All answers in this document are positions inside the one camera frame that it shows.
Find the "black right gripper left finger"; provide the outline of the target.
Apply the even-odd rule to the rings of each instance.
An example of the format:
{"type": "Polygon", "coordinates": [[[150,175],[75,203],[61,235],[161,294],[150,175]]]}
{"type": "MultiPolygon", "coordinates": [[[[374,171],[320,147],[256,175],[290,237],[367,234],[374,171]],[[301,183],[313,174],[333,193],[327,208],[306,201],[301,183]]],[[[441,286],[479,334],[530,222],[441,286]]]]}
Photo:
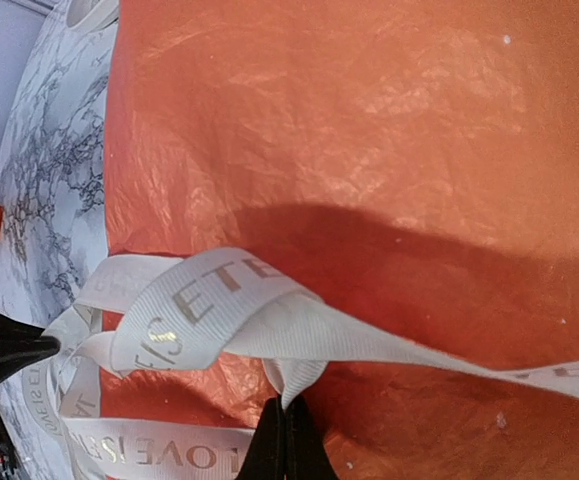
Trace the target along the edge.
{"type": "Polygon", "coordinates": [[[284,480],[285,450],[285,413],[274,397],[264,405],[236,480],[284,480]]]}

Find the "brown orange wrapping paper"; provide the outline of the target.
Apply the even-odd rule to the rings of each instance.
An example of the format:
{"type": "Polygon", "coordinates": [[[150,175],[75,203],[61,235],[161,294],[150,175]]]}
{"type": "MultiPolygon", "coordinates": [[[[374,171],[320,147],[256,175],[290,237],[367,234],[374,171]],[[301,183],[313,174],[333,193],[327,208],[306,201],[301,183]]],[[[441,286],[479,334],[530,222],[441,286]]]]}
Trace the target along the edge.
{"type": "MultiPolygon", "coordinates": [[[[233,246],[334,308],[500,370],[579,361],[579,1],[124,1],[109,250],[233,246]]],[[[107,417],[255,428],[259,360],[104,374],[107,417]]],[[[579,479],[579,400],[333,363],[339,479],[579,479]]]]}

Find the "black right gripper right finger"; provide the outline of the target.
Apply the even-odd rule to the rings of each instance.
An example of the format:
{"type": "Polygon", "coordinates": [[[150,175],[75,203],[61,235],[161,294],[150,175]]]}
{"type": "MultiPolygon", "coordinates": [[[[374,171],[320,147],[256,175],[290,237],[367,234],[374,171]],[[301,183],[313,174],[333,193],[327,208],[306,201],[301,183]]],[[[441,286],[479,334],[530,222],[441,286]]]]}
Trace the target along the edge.
{"type": "Polygon", "coordinates": [[[285,412],[285,478],[288,480],[338,480],[323,439],[306,400],[299,396],[285,412]]]}

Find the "cream ribbon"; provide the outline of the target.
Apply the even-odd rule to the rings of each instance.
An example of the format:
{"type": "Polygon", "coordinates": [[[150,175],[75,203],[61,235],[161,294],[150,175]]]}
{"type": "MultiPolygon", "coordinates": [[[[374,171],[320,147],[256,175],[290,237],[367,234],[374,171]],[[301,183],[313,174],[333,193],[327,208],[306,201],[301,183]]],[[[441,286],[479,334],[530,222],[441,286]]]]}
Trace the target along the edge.
{"type": "Polygon", "coordinates": [[[105,418],[100,375],[196,371],[230,353],[262,361],[290,403],[331,362],[435,367],[579,399],[579,362],[496,371],[387,333],[238,248],[176,259],[105,259],[45,330],[59,344],[23,373],[25,403],[77,479],[232,479],[253,459],[251,429],[105,418]]]}

